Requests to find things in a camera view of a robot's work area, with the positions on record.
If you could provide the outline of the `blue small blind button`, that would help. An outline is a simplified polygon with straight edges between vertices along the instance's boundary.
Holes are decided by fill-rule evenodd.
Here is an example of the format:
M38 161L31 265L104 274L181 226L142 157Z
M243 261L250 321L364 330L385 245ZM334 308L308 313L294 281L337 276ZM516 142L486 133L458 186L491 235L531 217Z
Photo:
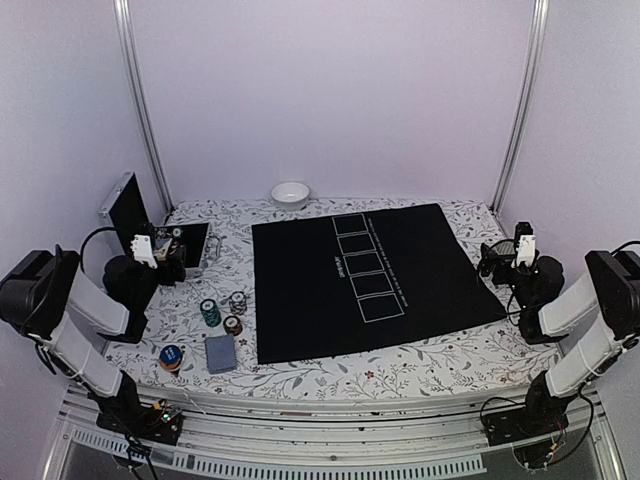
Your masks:
M162 369L170 373L180 370L184 360L182 349L176 345L166 345L159 354L159 364Z

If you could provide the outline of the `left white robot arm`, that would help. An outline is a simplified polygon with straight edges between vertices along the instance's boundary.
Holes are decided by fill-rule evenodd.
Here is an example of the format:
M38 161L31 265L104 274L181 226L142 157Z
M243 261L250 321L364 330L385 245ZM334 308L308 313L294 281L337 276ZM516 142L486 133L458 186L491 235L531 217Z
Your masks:
M101 413L128 434L157 424L175 426L178 408L142 405L135 381L96 348L87 331L123 343L141 340L145 311L168 270L167 250L136 233L125 255L105 266L102 287L86 274L84 252L33 250L1 281L1 319L34 342L41 361L81 384Z

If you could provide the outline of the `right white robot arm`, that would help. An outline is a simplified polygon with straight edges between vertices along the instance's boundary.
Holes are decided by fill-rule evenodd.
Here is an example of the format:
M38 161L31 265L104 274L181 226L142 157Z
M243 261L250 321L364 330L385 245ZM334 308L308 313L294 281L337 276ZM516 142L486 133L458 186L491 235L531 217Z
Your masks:
M527 343L558 343L591 322L556 365L532 380L516 416L524 435L537 436L560 419L590 381L638 343L638 245L631 240L589 251L585 271L571 285L561 262L538 251L527 222L517 224L513 238L481 245L477 272L510 288L518 307L505 315L517 318Z

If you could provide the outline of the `silver poker chip case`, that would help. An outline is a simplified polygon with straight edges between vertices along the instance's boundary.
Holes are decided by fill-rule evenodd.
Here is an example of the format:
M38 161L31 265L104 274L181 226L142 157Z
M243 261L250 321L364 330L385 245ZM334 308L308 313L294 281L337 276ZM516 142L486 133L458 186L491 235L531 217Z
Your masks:
M135 233L151 237L156 247L175 240L186 247L187 278L201 276L220 258L221 236L213 232L210 222L155 225L151 222L138 185L136 174L125 172L107 195L97 212L105 227L117 229L115 249L125 252Z

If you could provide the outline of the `green poker chip stack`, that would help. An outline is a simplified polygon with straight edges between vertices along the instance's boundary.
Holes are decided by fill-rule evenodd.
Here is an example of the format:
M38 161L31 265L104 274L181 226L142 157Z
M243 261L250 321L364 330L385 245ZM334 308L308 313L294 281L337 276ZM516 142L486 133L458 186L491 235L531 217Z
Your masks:
M217 302L213 299L205 299L200 303L200 313L203 317L205 324L210 328L217 327L221 321L221 313Z

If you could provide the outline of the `white poker chip stack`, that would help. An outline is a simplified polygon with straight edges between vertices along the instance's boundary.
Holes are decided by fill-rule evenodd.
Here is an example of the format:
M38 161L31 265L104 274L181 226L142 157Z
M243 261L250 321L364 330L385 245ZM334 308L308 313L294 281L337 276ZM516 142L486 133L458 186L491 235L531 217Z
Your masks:
M248 309L247 296L242 291L233 292L229 297L228 303L231 314L235 316L244 315Z

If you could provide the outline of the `red poker chip stack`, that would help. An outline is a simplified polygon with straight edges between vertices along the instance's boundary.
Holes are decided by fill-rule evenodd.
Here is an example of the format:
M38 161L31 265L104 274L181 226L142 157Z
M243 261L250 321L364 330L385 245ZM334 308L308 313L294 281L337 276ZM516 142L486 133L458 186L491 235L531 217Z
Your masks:
M228 335L239 336L243 332L243 324L235 315L227 316L223 320L223 327Z

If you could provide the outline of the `blue card deck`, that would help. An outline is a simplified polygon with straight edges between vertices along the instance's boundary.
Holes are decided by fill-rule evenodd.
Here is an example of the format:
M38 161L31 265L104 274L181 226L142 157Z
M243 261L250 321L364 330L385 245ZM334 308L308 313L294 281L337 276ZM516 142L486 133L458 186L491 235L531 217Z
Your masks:
M204 344L206 365L210 374L221 374L236 369L237 357L233 335L207 337Z

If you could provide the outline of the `white ceramic bowl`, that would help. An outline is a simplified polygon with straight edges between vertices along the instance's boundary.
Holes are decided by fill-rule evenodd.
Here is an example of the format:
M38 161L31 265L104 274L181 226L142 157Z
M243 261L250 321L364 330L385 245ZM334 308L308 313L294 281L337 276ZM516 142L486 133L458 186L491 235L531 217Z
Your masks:
M276 206L285 211L299 211L308 202L310 188L300 182L283 182L271 190L271 198Z

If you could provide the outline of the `black poker mat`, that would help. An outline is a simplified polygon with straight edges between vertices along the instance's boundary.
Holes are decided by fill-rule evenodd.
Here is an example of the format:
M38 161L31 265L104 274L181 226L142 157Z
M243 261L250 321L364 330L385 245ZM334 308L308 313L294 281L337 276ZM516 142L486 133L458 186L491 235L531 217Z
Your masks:
M252 228L257 360L335 357L505 317L442 208L405 208Z

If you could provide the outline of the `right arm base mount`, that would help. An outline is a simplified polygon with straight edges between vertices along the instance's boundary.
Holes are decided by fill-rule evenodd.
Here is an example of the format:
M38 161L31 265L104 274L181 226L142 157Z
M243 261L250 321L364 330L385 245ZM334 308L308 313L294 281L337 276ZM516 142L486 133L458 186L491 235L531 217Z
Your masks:
M569 426L566 414L571 402L580 398L589 407L588 428L595 416L594 403L585 396L528 398L523 403L504 397L491 397L480 408L480 422L490 446L532 439L541 435L560 433ZM510 403L512 408L489 412L495 401Z

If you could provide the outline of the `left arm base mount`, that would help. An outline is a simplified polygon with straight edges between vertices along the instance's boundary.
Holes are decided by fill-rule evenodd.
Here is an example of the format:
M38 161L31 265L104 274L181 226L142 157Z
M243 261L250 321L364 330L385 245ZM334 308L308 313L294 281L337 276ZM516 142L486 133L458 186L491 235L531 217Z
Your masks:
M96 425L102 429L123 434L127 439L147 440L176 446L184 422L180 408L165 400L154 406L142 406L134 411L124 407L99 405Z

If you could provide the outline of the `right aluminium frame post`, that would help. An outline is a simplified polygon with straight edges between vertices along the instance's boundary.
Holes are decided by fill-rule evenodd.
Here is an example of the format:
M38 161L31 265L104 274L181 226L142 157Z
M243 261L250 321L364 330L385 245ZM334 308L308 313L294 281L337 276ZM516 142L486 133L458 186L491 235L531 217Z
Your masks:
M515 173L519 150L524 138L526 122L544 48L549 4L550 2L548 0L535 0L533 2L533 14L520 93L504 160L490 205L491 211L496 216L500 215L505 205L508 190Z

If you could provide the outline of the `aluminium frame post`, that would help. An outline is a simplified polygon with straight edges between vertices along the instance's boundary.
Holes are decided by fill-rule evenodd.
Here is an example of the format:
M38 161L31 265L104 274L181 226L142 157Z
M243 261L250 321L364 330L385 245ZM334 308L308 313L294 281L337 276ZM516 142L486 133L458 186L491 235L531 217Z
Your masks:
M519 150L524 138L526 122L544 48L549 4L550 2L548 0L535 0L533 2L533 14L520 93L504 160L490 205L491 211L496 216L500 215L505 205L508 190L515 173Z
M144 91L143 79L139 65L130 2L127 0L113 1L116 28L124 61L125 73L131 90L134 112L142 135L143 145L150 165L151 176L154 180L165 214L171 213L174 202L169 183L160 158L157 141Z

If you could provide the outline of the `left aluminium frame post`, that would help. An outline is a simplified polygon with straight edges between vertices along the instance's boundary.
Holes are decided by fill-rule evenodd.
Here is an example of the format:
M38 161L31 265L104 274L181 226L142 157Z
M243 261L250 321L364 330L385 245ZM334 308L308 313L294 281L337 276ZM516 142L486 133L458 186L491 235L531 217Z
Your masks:
M134 112L142 135L143 145L150 165L151 176L154 180L165 214L171 213L174 202L169 183L160 158L157 141L144 91L143 79L139 65L130 2L127 0L113 1L116 28L124 61L125 73L131 90Z

